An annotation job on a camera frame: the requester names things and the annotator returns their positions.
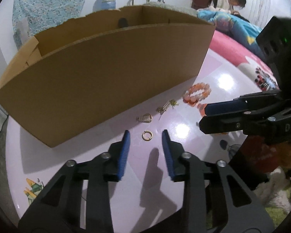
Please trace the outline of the gold hoop earring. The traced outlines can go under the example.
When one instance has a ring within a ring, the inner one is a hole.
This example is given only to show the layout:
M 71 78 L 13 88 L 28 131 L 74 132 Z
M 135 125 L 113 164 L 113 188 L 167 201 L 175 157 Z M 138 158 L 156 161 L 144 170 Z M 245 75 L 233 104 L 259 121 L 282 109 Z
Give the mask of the gold hoop earring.
M 142 139 L 146 142 L 152 140 L 153 138 L 153 133 L 149 130 L 145 130 L 143 133 L 142 133 Z

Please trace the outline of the gold leaf brooch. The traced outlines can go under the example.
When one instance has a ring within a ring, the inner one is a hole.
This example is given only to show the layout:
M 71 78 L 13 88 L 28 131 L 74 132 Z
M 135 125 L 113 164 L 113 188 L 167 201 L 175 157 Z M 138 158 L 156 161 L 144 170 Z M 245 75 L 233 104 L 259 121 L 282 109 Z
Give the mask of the gold leaf brooch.
M 162 107 L 158 107 L 157 109 L 156 109 L 156 112 L 158 112 L 159 113 L 159 115 L 160 115 L 160 117 L 159 118 L 161 118 L 162 117 L 162 115 L 170 108 L 170 107 L 172 107 L 172 109 L 174 109 L 174 107 L 175 106 L 178 106 L 179 104 L 178 104 L 178 102 L 176 101 L 176 100 L 174 100 L 174 99 L 171 99 L 171 100 L 169 100 L 169 101 L 167 101 Z

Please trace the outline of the pink floral blanket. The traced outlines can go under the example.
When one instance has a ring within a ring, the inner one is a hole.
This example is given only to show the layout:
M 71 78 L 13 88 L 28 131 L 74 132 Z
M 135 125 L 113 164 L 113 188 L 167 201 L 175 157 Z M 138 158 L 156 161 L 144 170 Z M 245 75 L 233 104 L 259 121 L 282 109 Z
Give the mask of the pink floral blanket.
M 216 30 L 209 48 L 238 68 L 260 90 L 277 90 L 279 88 L 270 68 L 231 37 Z

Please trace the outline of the blue patterned quilt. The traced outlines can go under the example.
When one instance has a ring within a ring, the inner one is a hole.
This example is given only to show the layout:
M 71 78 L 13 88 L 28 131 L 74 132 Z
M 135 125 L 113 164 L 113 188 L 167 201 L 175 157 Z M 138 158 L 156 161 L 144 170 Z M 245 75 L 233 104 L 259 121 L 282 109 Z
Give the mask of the blue patterned quilt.
M 256 37 L 262 29 L 235 15 L 208 9 L 197 10 L 197 17 L 216 26 L 216 30 L 230 36 L 260 59 L 265 59 Z

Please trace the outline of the brown cardboard box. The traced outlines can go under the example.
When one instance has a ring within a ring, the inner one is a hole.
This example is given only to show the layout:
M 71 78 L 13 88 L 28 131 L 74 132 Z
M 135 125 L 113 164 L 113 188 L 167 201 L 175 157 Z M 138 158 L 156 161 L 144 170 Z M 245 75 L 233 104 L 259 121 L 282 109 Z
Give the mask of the brown cardboard box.
M 70 19 L 22 45 L 0 78 L 0 105 L 55 147 L 197 76 L 214 30 L 146 5 Z

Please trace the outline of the seated person in white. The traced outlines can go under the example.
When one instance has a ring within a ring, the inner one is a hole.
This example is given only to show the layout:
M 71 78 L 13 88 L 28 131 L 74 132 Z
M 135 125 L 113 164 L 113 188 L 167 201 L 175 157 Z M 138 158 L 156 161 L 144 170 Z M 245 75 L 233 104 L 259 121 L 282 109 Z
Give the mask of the seated person in white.
M 208 7 L 226 12 L 232 15 L 239 15 L 240 13 L 235 10 L 235 7 L 244 8 L 247 0 L 209 0 Z

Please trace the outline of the blue patterned wall cloth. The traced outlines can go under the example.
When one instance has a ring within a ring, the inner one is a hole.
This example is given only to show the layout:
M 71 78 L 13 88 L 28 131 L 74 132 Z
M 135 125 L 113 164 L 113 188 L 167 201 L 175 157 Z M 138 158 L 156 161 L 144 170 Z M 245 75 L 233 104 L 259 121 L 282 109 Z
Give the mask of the blue patterned wall cloth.
M 14 0 L 13 38 L 20 48 L 30 37 L 80 16 L 85 0 Z

